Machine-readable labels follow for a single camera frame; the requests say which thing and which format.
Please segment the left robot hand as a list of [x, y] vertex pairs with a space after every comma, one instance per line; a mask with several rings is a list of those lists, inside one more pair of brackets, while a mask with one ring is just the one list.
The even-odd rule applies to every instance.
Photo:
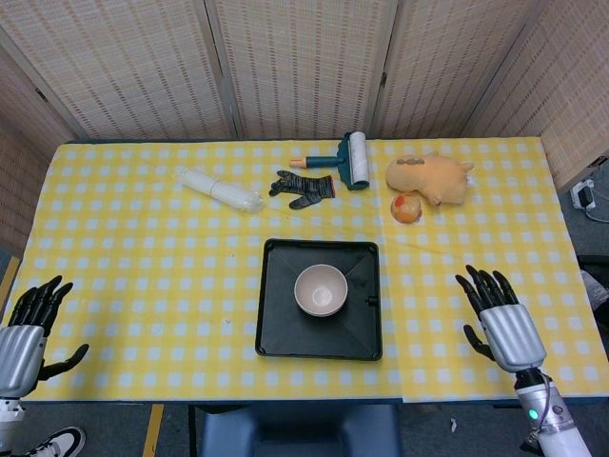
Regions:
[[20, 399], [36, 389], [40, 381], [75, 368], [87, 355], [81, 345], [65, 361], [45, 364], [45, 350], [52, 327], [72, 282], [58, 275], [27, 290], [15, 303], [8, 324], [1, 328], [1, 397]]

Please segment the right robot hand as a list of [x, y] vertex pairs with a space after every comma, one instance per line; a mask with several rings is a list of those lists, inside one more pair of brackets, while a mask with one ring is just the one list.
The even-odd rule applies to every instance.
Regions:
[[487, 272], [471, 265], [465, 269], [469, 276], [457, 274], [455, 279], [485, 335], [481, 339], [472, 326], [462, 327], [472, 349], [508, 373], [539, 368], [546, 349], [527, 307], [520, 303], [507, 278], [497, 270]]

